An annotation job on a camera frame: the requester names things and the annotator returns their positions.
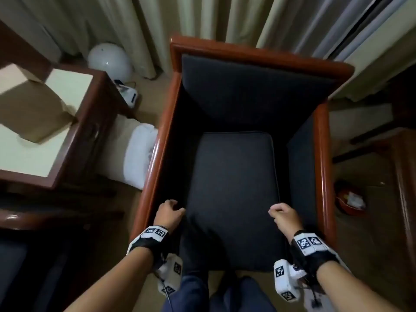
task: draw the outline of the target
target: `hand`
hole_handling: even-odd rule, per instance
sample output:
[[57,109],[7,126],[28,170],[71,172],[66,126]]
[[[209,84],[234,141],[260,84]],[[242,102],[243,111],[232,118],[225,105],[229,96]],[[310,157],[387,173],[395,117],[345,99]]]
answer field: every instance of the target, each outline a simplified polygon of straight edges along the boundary
[[289,243],[292,242],[294,234],[303,229],[302,222],[296,210],[285,203],[277,203],[270,207],[269,215],[275,219],[275,223]]
[[168,199],[164,203],[161,203],[159,209],[156,212],[156,217],[153,225],[161,225],[168,229],[169,233],[172,233],[179,225],[180,220],[185,214],[185,208],[174,210],[174,205],[178,202],[173,199]]

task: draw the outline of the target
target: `dark blue seat cushion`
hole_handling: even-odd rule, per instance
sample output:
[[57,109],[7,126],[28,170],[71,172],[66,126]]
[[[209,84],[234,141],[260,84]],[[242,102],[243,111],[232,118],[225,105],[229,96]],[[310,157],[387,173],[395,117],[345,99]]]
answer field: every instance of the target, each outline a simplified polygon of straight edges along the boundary
[[284,236],[268,215],[280,201],[275,171],[267,133],[200,137],[179,250],[186,270],[270,271],[286,257]]

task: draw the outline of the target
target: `wooden side table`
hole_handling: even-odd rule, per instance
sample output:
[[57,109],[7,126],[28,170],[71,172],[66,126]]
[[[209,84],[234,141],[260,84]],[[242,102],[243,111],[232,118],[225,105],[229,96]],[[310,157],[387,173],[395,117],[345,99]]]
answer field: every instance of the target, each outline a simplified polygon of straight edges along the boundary
[[133,118],[133,111],[106,72],[53,66],[2,22],[0,36],[0,68],[9,63],[23,66],[76,110],[76,121],[40,144],[0,125],[0,180],[47,189],[88,182],[117,114]]

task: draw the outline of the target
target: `jeans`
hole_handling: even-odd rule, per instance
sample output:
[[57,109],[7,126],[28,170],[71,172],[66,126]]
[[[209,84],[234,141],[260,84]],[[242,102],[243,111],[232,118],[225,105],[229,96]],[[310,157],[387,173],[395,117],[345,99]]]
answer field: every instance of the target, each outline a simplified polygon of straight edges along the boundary
[[[174,312],[276,312],[258,283],[250,278],[240,278],[226,289],[209,298],[208,284],[199,277],[182,277],[180,289],[170,296]],[[162,312],[171,312],[168,300]]]

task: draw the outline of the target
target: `wooden armchair frame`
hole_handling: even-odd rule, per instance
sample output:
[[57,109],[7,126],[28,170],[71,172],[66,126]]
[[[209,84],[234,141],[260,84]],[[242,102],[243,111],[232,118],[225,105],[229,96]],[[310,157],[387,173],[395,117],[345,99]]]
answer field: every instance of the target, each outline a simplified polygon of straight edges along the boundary
[[[143,231],[149,222],[153,198],[159,182],[159,175],[164,159],[171,122],[182,81],[182,54],[203,56],[237,63],[279,68],[293,72],[323,76],[336,80],[333,90],[351,77],[354,68],[340,62],[331,62],[315,58],[303,58],[290,53],[273,52],[265,49],[242,47],[211,40],[196,39],[184,36],[171,38],[171,58],[173,77],[169,88],[168,100],[159,123],[159,134],[150,161],[146,182],[141,194],[133,230],[130,239]],[[316,207],[319,230],[326,241],[336,244],[336,225],[334,215],[334,193],[331,177],[332,158],[330,154],[329,115],[326,101],[320,104],[314,114],[315,143],[315,178]]]

